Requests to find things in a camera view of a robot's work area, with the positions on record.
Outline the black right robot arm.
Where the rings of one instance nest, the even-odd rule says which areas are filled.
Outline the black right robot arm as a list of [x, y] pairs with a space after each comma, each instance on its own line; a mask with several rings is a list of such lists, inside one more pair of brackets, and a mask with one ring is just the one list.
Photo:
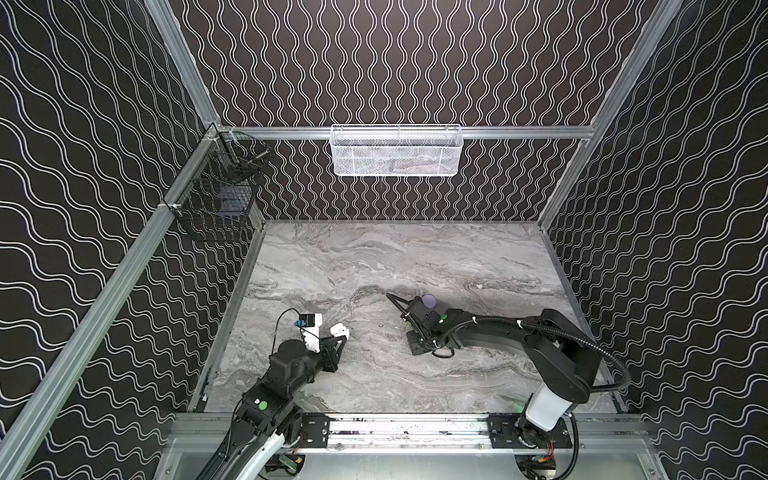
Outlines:
[[387, 298], [411, 327], [407, 341], [414, 356], [448, 359], [460, 349], [484, 348], [532, 362], [541, 385], [517, 421], [520, 432], [549, 433], [592, 395], [622, 391], [631, 384], [624, 362], [557, 310], [512, 318], [441, 308], [427, 297], [406, 300], [389, 294]]

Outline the purple earbud charging case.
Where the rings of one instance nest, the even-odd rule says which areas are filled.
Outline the purple earbud charging case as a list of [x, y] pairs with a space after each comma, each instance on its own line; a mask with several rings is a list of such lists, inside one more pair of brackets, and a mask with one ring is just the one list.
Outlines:
[[429, 309], [434, 309], [437, 306], [437, 299], [434, 295], [425, 294], [421, 297], [422, 303]]

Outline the white earbud charging case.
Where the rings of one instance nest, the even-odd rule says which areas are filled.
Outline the white earbud charging case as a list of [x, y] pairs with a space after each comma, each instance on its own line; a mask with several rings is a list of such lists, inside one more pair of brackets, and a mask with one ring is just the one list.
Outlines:
[[350, 337], [350, 330], [343, 323], [337, 323], [330, 328], [330, 334], [333, 337]]

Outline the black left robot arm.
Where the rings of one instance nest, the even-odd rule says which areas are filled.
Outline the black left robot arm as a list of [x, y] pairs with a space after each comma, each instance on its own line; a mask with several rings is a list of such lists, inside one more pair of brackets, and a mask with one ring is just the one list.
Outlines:
[[338, 370], [349, 339], [343, 332], [321, 337], [319, 350], [305, 342], [282, 342], [269, 357], [266, 373], [241, 397], [215, 453], [200, 479], [257, 479], [269, 460], [301, 437], [303, 410], [295, 396], [321, 372]]

